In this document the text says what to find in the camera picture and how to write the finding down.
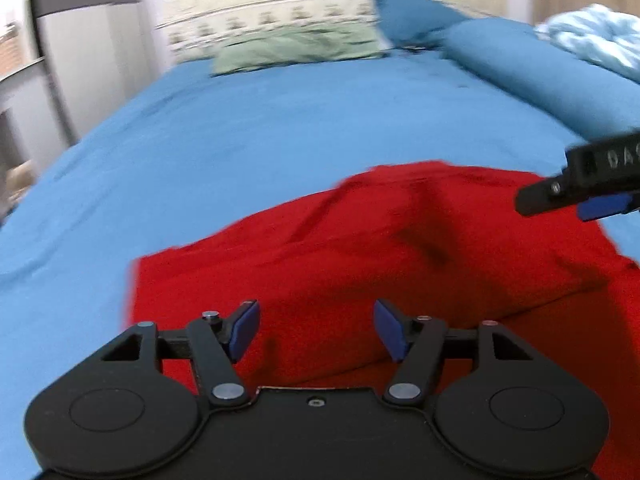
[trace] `red towel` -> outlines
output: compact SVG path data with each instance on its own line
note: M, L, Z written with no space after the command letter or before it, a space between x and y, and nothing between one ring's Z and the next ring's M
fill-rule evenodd
M379 388L393 367L373 330L376 298L457 328L503 319L619 403L598 470L635 478L640 272L574 208L521 218L516 190L537 180L439 162L375 168L142 258L129 320L178 328L255 298L260 332L238 365L249 385ZM187 367L165 370L190 383Z

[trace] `blue fabric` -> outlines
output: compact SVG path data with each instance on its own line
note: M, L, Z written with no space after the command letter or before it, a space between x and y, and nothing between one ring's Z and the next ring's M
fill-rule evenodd
M209 60L186 63L143 91L65 152L0 229L0 480L38 472L24 410L120 331L134 258L377 164L549 176L579 140L434 51L209 72ZM607 229L640 258L636 217Z
M392 361L402 362L409 351L409 343L404 337L402 323L381 301L373 305L373 326Z
M378 27L396 48L438 46L442 31L469 18L436 0L376 0Z
M240 316L231 329L228 352L232 363L237 363L249 348L260 328L260 303L257 301Z
M640 83L640 18L599 4L552 16L536 27L543 40Z
M587 140L640 127L640 85L502 18L469 20L447 32L446 56L562 121Z
M632 201L631 193L596 196L578 204L578 218L587 222L611 215L624 214L629 211Z

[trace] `screw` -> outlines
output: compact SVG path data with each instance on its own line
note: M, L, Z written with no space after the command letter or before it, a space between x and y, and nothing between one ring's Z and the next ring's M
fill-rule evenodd
M202 319L206 319L207 321L213 321L220 317L220 313L217 310L207 310L202 313Z
M420 393L420 388L411 383L398 383L389 388L389 394L396 399L415 399Z
M312 408L322 408L326 404L325 400L321 399L320 397L313 397L306 403Z
M213 388L211 393L221 400L234 400L244 395L244 388L236 383L222 383Z

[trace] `pillowcase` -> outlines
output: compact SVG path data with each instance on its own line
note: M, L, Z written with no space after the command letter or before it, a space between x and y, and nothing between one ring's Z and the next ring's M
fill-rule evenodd
M370 59L384 53L372 23L285 25L228 41L214 61L213 75L297 63Z
M375 23L374 0L267 0L196 14L164 28L177 62L209 59L225 44L287 26Z
M436 0L376 0L382 33L396 48L433 48L444 30L470 18Z

